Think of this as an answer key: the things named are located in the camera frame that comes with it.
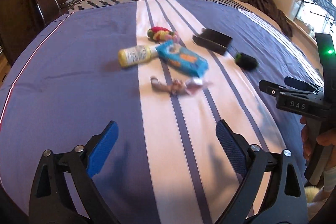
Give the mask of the right hand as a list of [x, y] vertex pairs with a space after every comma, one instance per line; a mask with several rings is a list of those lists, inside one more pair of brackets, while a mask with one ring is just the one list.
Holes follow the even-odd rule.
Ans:
[[[309, 128], [307, 126], [307, 121], [305, 117], [301, 117], [299, 120], [300, 124], [303, 124], [303, 129], [301, 130], [301, 140], [303, 142], [303, 157], [305, 160], [310, 160], [312, 154], [311, 141], [308, 139]], [[326, 165], [326, 169], [331, 169], [335, 167], [335, 129], [328, 130], [320, 135], [318, 135], [316, 142], [322, 146], [333, 146], [333, 152], [329, 157], [329, 161]]]

